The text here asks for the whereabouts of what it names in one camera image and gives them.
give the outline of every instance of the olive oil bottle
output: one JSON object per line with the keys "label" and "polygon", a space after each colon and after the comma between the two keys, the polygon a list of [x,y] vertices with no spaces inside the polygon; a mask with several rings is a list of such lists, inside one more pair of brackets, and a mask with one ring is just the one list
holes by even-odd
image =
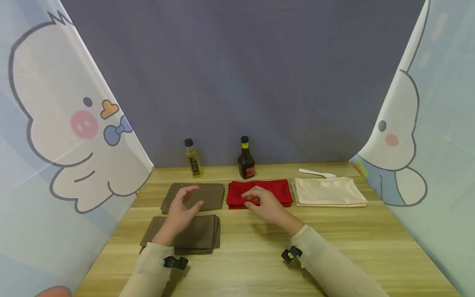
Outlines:
{"label": "olive oil bottle", "polygon": [[188,138],[185,140],[186,146],[186,158],[190,164],[191,175],[193,178],[199,178],[203,176],[203,169],[201,168],[200,159],[198,158],[198,153],[196,152],[193,146],[193,140]]}
{"label": "olive oil bottle", "polygon": [[237,159],[239,174],[243,179],[248,179],[256,174],[254,159],[249,151],[249,137],[241,137],[241,155]]}

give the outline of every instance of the red cloth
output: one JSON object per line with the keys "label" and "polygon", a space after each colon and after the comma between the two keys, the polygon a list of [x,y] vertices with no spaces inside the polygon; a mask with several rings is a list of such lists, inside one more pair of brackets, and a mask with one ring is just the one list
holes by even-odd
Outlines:
{"label": "red cloth", "polygon": [[[247,208],[244,203],[247,198],[242,198],[241,195],[249,191],[255,186],[262,187],[271,191],[277,200],[284,206],[289,207],[292,204],[292,196],[289,191],[289,183],[287,180],[278,181],[250,181],[250,182],[231,182],[229,184],[228,196],[226,203],[230,210]],[[259,201],[252,201],[255,205],[260,205]]]}

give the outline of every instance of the hand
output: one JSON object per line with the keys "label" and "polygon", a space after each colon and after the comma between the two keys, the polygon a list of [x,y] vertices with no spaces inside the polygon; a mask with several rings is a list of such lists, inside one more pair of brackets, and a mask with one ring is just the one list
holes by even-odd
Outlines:
{"label": "hand", "polygon": [[242,197],[251,201],[260,200],[261,206],[251,202],[246,202],[244,205],[265,221],[282,227],[290,237],[297,234],[305,225],[300,219],[289,213],[271,191],[256,186],[242,194]]}
{"label": "hand", "polygon": [[160,231],[155,235],[152,242],[164,246],[172,246],[175,237],[186,229],[193,217],[199,212],[204,202],[199,201],[189,210],[184,203],[190,199],[190,195],[200,189],[199,186],[181,188],[171,202],[168,216]]}

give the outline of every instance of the tabletop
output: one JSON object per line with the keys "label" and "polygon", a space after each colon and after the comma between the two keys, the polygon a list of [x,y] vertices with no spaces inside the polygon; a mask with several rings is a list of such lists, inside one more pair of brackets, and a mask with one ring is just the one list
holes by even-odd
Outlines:
{"label": "tabletop", "polygon": [[[252,180],[316,178],[306,168],[353,178],[368,200],[366,208],[307,208],[291,213],[368,273],[392,297],[459,296],[393,213],[347,162],[256,166]],[[184,271],[173,269],[163,296],[325,296],[298,261],[280,257],[290,248],[286,234],[249,210],[228,210],[228,184],[240,181],[237,166],[205,167],[193,179],[189,168],[156,169],[125,214],[76,297],[117,297],[139,257],[139,243],[174,182],[217,182],[226,187],[223,208],[202,211],[221,219],[221,245],[210,255],[188,255]]]}

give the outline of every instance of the folded beige napkin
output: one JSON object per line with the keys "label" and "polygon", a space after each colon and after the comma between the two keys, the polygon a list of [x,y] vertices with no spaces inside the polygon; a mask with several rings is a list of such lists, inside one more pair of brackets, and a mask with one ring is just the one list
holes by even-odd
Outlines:
{"label": "folded beige napkin", "polygon": [[295,178],[291,182],[297,206],[366,207],[368,201],[352,178]]}

